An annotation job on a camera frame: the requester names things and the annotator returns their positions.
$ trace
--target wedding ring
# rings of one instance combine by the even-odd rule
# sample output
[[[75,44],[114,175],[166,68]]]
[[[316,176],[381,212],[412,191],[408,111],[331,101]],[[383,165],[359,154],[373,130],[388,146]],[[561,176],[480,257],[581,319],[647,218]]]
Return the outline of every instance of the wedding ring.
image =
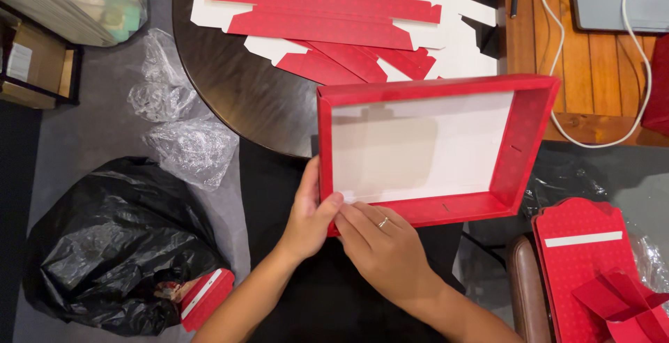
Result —
[[[387,223],[387,222],[388,222],[388,218],[386,217],[385,220],[383,220],[382,222],[379,223],[378,227],[379,227],[379,228],[380,228],[380,227],[383,227],[383,225],[384,225],[385,223]]]

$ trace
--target white cable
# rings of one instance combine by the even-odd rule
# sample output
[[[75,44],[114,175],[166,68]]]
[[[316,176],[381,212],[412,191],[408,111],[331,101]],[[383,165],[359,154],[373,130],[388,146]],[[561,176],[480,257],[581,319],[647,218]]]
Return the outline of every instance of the white cable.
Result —
[[[562,48],[564,45],[564,27],[562,26],[562,23],[560,20],[557,19],[553,11],[551,11],[551,8],[548,7],[548,4],[546,3],[546,0],[541,0],[541,3],[543,3],[544,9],[548,11],[548,13],[551,15],[553,20],[557,23],[557,25],[560,27],[560,46],[557,49],[557,54],[555,55],[555,60],[553,61],[553,65],[551,66],[551,72],[550,75],[553,75],[553,71],[555,71],[555,65],[557,65],[557,60],[560,58],[560,54],[562,53]],[[570,142],[580,145],[581,147],[585,148],[605,148],[605,147],[611,147],[612,145],[616,145],[619,143],[624,142],[627,140],[629,137],[631,137],[632,134],[634,134],[634,131],[636,128],[639,126],[639,123],[641,122],[641,118],[644,116],[644,112],[646,111],[646,106],[648,105],[648,99],[650,99],[650,90],[652,87],[652,72],[650,70],[650,62],[648,62],[648,58],[646,57],[646,53],[644,53],[644,50],[641,48],[641,45],[639,45],[639,41],[637,41],[636,36],[634,35],[634,32],[631,30],[630,26],[630,21],[628,20],[627,16],[627,0],[623,0],[622,3],[622,11],[623,11],[623,23],[625,23],[625,29],[628,31],[630,34],[632,40],[634,40],[634,44],[636,45],[636,48],[639,50],[639,53],[641,54],[641,57],[644,58],[644,63],[646,64],[646,72],[648,74],[648,80],[646,83],[646,98],[644,99],[644,104],[641,106],[641,110],[639,111],[639,116],[636,117],[636,120],[634,121],[634,125],[631,127],[631,130],[627,135],[625,135],[623,138],[612,142],[612,143],[607,143],[607,144],[599,144],[599,145],[588,145],[588,144],[583,144],[572,137],[570,137],[567,133],[564,132],[564,129],[562,126],[560,126],[560,123],[557,121],[557,118],[555,117],[555,113],[551,110],[551,120],[553,120],[553,123],[555,124],[555,127],[557,130],[560,132],[560,134],[564,135],[567,140]]]

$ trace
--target round wooden table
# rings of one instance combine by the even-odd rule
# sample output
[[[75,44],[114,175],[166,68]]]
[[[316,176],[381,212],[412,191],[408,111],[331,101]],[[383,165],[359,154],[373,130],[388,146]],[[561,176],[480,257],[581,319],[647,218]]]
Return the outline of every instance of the round wooden table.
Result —
[[[239,136],[310,158],[317,83],[280,70],[244,46],[246,36],[191,22],[193,0],[172,0],[174,39],[186,74],[211,110]]]

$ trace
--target black garbage bag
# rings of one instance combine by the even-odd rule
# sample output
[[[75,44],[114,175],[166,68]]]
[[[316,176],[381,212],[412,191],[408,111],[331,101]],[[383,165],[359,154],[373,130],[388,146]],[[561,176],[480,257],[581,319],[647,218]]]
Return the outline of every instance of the black garbage bag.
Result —
[[[179,323],[160,282],[230,269],[186,184],[147,158],[97,168],[32,228],[25,298],[40,312],[121,336],[156,336]]]
[[[567,198],[608,202],[604,177],[580,157],[542,145],[523,193],[521,211],[531,219],[544,207]]]

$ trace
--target white adhesive strip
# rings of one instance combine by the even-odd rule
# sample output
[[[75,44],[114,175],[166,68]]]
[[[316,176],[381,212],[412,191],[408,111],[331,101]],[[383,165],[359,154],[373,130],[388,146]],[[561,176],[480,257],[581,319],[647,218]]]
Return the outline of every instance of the white adhesive strip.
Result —
[[[618,230],[617,232],[594,233],[592,235],[547,238],[544,242],[547,248],[552,248],[556,246],[601,243],[603,241],[621,240],[622,238],[623,232]]]
[[[209,279],[207,284],[205,284],[205,286],[202,287],[202,289],[200,289],[200,292],[198,292],[197,295],[195,295],[195,298],[193,299],[193,301],[190,304],[188,304],[186,309],[184,309],[183,312],[181,313],[181,319],[182,320],[186,319],[186,317],[188,316],[188,313],[190,313],[191,310],[193,310],[193,308],[197,305],[197,302],[199,302],[200,299],[203,296],[205,296],[205,293],[207,293],[207,291],[209,291],[209,288],[212,286],[213,282],[215,282],[216,279],[218,279],[218,277],[222,273],[223,273],[223,271],[221,269],[218,269],[218,270],[214,271],[212,277]]]

